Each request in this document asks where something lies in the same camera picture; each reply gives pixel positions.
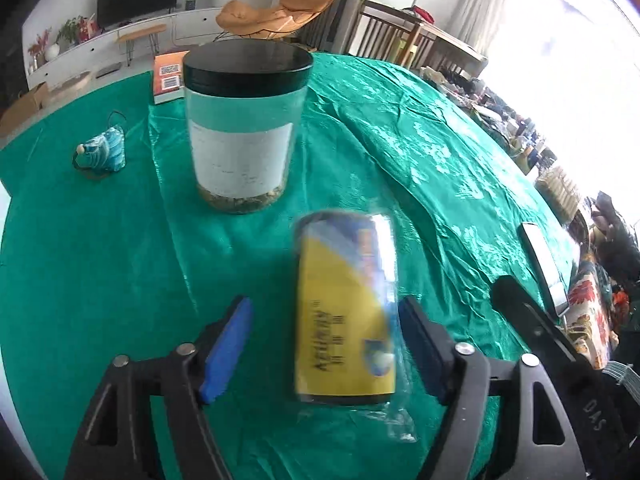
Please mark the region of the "yellow blue pack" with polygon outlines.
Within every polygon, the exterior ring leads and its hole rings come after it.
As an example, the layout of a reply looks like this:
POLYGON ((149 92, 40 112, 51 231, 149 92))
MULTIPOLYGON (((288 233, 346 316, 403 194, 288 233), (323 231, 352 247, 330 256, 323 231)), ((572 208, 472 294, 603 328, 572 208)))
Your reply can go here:
POLYGON ((294 237, 296 396, 350 408, 382 422, 392 439, 415 441, 390 218, 319 210, 298 220, 294 237))

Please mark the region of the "teal striped small pouch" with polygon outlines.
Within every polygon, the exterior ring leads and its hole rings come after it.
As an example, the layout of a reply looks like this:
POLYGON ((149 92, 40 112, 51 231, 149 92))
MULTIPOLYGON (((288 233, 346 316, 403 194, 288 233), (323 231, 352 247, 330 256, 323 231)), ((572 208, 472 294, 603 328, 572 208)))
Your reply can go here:
POLYGON ((119 110, 113 110, 104 131, 76 146, 73 167, 96 177, 123 170, 126 166, 126 133, 126 116, 119 110))

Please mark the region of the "floral patterned cushion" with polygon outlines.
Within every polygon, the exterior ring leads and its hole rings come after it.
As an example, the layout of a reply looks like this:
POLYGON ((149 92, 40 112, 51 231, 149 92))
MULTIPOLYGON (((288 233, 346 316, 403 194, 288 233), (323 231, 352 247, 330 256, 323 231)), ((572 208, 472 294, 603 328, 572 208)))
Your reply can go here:
POLYGON ((595 370, 603 370, 615 347, 608 310, 604 306, 597 266, 589 259, 579 263, 567 294, 565 333, 574 349, 595 370))

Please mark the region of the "black smartphone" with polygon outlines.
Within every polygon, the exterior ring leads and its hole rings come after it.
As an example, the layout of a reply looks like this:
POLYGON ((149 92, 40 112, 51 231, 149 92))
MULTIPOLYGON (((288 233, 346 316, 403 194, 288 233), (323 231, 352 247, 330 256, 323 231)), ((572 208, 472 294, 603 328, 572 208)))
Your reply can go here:
POLYGON ((550 318, 559 320, 568 310, 567 294, 544 234, 535 223, 523 222, 518 236, 536 272, 544 307, 550 318))

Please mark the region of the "green satin tablecloth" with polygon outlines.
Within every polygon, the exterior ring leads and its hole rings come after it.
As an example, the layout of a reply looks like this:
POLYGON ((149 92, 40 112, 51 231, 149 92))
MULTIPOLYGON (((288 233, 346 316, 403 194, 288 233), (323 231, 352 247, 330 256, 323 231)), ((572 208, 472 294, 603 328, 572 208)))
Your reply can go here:
POLYGON ((114 356, 162 356, 254 302, 227 392, 206 412, 238 479, 412 479, 442 408, 412 366, 406 409, 416 440, 293 388, 294 226, 320 209, 392 218, 398 288, 457 340, 513 360, 524 350, 491 307, 490 285, 538 286, 516 230, 534 222, 563 278, 573 242, 481 128, 406 70, 319 54, 288 185, 254 214, 223 214, 198 192, 182 101, 155 105, 149 75, 93 91, 1 152, 11 197, 1 247, 1 350, 13 402, 44 474, 63 477, 82 415, 114 356), (96 177, 76 146, 127 118, 126 166, 96 177))

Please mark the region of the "clear jar black lid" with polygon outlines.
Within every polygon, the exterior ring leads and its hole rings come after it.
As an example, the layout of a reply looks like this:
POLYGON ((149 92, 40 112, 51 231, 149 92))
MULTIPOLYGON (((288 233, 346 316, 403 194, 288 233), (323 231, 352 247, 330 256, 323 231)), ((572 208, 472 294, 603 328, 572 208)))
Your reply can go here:
POLYGON ((248 214, 282 195, 312 66, 278 40, 218 40, 183 58, 196 184, 213 207, 248 214))

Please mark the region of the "orange book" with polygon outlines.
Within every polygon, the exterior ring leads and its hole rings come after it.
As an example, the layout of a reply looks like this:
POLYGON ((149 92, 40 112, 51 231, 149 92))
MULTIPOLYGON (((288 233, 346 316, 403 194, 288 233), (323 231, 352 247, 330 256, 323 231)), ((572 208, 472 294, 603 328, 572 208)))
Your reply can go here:
POLYGON ((158 54, 153 65, 153 99, 162 104, 184 97, 183 58, 188 50, 158 54))

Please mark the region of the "white tv cabinet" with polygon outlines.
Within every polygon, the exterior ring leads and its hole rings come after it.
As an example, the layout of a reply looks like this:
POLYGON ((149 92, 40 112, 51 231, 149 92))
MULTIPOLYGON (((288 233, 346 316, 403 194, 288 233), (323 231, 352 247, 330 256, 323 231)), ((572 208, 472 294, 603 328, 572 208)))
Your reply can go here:
MULTIPOLYGON (((60 53, 55 60, 27 73, 28 88, 34 88, 43 81, 50 87, 55 87, 85 70, 95 73, 116 62, 122 62, 123 66, 127 66, 125 45, 116 44, 116 39, 119 35, 125 35, 145 27, 159 24, 167 25, 166 32, 161 32, 158 35, 160 53, 186 50, 189 46, 213 40, 220 32, 220 27, 216 23, 216 16, 220 11, 221 8, 206 8, 164 14, 157 18, 148 18, 104 32, 89 41, 78 44, 78 46, 68 48, 60 53)), ((153 56, 149 40, 146 38, 138 39, 134 44, 132 62, 139 58, 152 58, 153 56)))

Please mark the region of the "brown cardboard box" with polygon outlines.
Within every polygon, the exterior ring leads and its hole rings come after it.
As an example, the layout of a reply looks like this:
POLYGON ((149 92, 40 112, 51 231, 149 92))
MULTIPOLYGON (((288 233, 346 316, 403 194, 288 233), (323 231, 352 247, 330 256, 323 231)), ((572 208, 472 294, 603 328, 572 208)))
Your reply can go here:
POLYGON ((48 96, 49 87, 45 81, 21 96, 1 116, 0 136, 6 138, 27 119, 42 110, 48 96))

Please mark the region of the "small wooden bench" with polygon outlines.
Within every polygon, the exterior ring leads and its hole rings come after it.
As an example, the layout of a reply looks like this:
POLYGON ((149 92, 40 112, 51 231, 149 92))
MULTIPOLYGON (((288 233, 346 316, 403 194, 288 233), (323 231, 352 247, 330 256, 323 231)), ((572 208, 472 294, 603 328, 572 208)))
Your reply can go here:
POLYGON ((154 55, 158 55, 160 53, 160 38, 158 38, 158 35, 161 32, 166 32, 166 30, 166 24, 159 24, 128 32, 125 35, 119 35, 116 39, 116 44, 125 45, 127 65, 130 66, 134 59, 134 44, 138 39, 146 38, 149 40, 151 52, 154 55))

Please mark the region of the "orange lounge chair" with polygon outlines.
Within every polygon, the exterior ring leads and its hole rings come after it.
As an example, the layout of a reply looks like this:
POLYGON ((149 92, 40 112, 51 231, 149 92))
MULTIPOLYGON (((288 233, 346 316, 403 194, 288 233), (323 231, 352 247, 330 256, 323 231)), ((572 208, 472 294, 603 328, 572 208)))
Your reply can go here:
POLYGON ((216 16, 217 25, 228 34, 250 39, 280 39, 318 18, 334 0, 279 0, 272 8, 257 9, 231 0, 216 16))

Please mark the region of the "white round vase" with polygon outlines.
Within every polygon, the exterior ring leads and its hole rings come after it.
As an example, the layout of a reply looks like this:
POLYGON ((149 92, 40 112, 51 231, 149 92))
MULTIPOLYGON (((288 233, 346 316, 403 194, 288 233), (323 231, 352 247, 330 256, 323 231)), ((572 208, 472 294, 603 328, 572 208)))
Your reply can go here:
POLYGON ((51 44, 44 51, 44 58, 47 62, 51 62, 55 60, 60 55, 60 45, 59 44, 51 44))

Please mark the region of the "green plant red flowers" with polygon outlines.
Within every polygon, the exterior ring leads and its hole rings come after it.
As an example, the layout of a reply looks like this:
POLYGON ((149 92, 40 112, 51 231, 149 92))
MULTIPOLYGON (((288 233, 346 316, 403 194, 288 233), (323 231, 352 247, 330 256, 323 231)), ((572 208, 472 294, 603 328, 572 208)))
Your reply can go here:
POLYGON ((99 27, 96 22, 96 16, 78 15, 76 18, 69 18, 58 31, 56 42, 58 44, 67 44, 68 46, 77 46, 83 42, 89 41, 99 35, 99 27))

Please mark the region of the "red flower bouquet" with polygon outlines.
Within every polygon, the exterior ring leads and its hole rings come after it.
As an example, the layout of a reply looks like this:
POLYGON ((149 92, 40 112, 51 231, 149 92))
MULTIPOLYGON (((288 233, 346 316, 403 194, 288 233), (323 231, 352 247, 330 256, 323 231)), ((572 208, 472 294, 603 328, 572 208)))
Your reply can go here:
POLYGON ((32 57, 32 66, 34 69, 47 63, 46 51, 49 45, 49 39, 52 28, 47 28, 42 34, 38 34, 36 41, 28 48, 28 53, 32 57))

